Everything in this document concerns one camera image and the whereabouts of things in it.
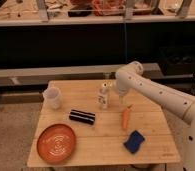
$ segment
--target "sponge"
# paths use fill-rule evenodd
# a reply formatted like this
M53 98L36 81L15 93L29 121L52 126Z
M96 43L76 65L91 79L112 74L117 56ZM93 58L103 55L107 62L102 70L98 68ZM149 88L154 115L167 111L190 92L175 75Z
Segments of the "sponge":
M123 144L131 153L136 153L143 141L145 138L138 131L134 131Z

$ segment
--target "white cup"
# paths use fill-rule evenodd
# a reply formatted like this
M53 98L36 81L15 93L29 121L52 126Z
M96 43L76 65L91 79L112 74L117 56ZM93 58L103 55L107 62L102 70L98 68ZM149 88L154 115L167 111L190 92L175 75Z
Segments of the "white cup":
M61 107L61 91L57 87L49 87L43 92L44 100L52 109Z

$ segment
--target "toy carrot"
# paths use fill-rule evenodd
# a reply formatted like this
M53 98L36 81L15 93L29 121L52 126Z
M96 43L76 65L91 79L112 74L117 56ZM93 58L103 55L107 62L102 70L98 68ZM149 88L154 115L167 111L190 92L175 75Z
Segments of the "toy carrot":
M122 128L123 130L126 130L128 121L129 121L129 113L131 112L131 107L132 105L128 106L127 108L124 109L122 113Z

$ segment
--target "orange plate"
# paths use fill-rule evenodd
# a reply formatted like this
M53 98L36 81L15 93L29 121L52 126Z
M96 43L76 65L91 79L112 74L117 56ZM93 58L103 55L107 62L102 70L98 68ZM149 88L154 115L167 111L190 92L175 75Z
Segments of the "orange plate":
M39 156L50 164L57 164L69 157L75 147L75 134L65 124L55 124L46 128L37 142Z

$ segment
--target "white bottle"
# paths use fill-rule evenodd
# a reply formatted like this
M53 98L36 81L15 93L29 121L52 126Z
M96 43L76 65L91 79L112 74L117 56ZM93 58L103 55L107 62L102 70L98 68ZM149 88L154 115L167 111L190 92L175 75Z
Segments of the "white bottle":
M108 96L109 96L109 87L106 83L102 83L98 93L98 102L100 103L101 109L108 108Z

